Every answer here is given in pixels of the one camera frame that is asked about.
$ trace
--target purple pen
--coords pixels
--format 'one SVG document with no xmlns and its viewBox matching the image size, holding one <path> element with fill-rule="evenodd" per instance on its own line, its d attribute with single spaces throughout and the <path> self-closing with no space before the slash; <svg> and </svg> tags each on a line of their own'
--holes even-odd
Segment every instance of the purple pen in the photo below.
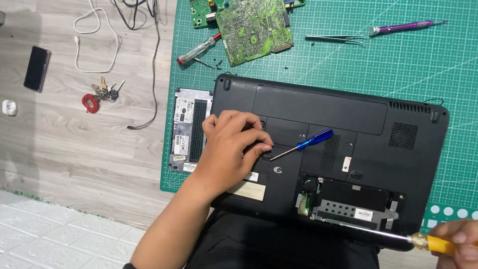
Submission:
<svg viewBox="0 0 478 269">
<path fill-rule="evenodd" d="M 370 27 L 369 35 L 374 36 L 376 34 L 384 34 L 384 33 L 396 32 L 400 30 L 424 28 L 424 27 L 430 27 L 432 25 L 444 24 L 447 22 L 448 20 L 445 20 L 442 22 L 423 21 L 423 22 L 412 22 L 412 23 L 401 24 L 401 25 L 393 25 L 393 26 L 382 26 L 382 27 L 372 26 Z"/>
</svg>

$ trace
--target black pants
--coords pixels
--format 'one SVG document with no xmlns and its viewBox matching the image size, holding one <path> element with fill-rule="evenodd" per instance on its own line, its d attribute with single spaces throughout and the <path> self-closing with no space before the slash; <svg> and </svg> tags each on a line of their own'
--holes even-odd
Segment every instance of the black pants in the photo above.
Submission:
<svg viewBox="0 0 478 269">
<path fill-rule="evenodd" d="M 378 248 L 214 210 L 185 269 L 378 269 Z"/>
</svg>

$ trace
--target yellow screwdriver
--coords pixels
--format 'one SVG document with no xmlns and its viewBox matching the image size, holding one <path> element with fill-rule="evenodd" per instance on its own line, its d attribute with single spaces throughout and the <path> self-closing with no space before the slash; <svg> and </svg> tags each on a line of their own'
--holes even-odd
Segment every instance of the yellow screwdriver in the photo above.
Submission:
<svg viewBox="0 0 478 269">
<path fill-rule="evenodd" d="M 453 255 L 453 251 L 455 250 L 456 244 L 438 237 L 424 235 L 421 233 L 415 233 L 413 235 L 395 235 L 386 232 L 380 232 L 375 230 L 369 230 L 362 227 L 352 226 L 348 224 L 341 223 L 341 226 L 346 226 L 349 228 L 354 228 L 357 230 L 373 233 L 376 235 L 383 235 L 390 238 L 401 239 L 407 241 L 408 243 L 413 244 L 417 249 L 420 250 L 429 250 L 429 251 L 436 251 L 440 253 L 447 254 L 449 256 Z"/>
</svg>

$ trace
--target blue screwdriver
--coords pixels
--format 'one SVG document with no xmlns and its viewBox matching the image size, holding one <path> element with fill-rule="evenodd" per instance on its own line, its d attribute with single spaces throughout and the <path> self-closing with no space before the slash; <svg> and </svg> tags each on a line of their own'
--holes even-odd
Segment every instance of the blue screwdriver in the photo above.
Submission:
<svg viewBox="0 0 478 269">
<path fill-rule="evenodd" d="M 279 154 L 277 155 L 276 157 L 270 159 L 270 161 L 274 161 L 286 154 L 289 154 L 295 150 L 298 150 L 298 151 L 302 151 L 304 148 L 308 147 L 308 146 L 312 146 L 312 145 L 315 145 L 315 144 L 318 144 L 330 137 L 332 137 L 334 135 L 334 132 L 332 131 L 332 129 L 327 129 L 323 132 L 320 132 L 314 136 L 312 136 L 311 138 L 307 139 L 307 141 L 304 141 L 304 142 L 301 142 L 301 143 L 297 143 L 297 146 L 291 150 L 288 150 L 282 154 Z"/>
</svg>

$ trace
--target smartphone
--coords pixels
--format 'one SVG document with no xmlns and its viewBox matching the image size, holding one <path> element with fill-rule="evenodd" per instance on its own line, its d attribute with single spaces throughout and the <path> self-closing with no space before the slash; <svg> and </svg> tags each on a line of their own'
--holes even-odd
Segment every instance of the smartphone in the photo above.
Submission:
<svg viewBox="0 0 478 269">
<path fill-rule="evenodd" d="M 42 92 L 46 68 L 50 60 L 49 50 L 33 46 L 23 85 L 36 92 Z"/>
</svg>

